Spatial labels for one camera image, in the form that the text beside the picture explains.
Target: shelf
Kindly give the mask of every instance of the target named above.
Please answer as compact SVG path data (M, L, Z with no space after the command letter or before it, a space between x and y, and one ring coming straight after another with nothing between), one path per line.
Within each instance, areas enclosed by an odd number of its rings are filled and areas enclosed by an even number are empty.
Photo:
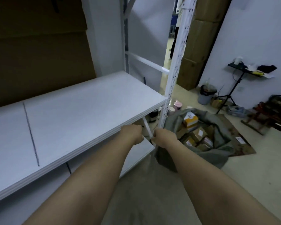
M114 135L102 141L101 143L91 147L90 149L81 153L75 158L71 159L68 162L71 172L74 172L91 154L96 152L104 144L106 144L109 140L113 138ZM133 168L136 164L138 164L142 159L145 158L146 155L148 155L153 150L154 150L154 146L147 139L144 139L140 144L134 145L127 155L120 177L122 177L129 170L131 170L131 168Z
M120 71L25 100L31 135L22 103L0 108L0 200L165 101L164 96Z
M22 103L0 108L0 199L39 169Z
M69 176L63 164L0 201L0 225L21 225Z

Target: hand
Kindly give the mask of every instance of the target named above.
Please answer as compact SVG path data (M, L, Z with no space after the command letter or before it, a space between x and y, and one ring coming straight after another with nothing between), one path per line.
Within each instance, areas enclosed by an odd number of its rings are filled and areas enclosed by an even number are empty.
M178 141L176 134L166 129L156 129L151 140L159 147L165 149L167 149L170 144Z
M124 125L121 127L120 135L125 139L132 140L133 145L137 145L143 141L141 125Z

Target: white cup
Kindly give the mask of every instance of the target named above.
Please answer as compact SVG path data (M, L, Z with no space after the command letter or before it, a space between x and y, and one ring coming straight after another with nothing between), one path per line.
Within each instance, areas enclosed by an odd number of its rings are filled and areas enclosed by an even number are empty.
M243 57L238 56L238 57L235 59L234 64L235 64L235 65L238 65L242 60L243 60Z

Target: person's left arm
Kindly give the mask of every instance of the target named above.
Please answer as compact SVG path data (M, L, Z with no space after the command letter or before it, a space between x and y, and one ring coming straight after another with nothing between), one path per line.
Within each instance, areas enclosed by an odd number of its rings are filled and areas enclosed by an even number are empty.
M24 225L100 224L133 145L143 140L142 127L127 125L91 155Z

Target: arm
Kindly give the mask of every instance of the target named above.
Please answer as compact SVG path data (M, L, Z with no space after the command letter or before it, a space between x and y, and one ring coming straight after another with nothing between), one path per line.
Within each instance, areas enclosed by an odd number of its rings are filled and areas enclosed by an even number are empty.
M157 129L152 141L171 155L202 224L281 225L246 190L185 147L174 133Z
M128 152L143 140L141 132L141 126L123 126L115 139L91 155L24 225L100 224Z

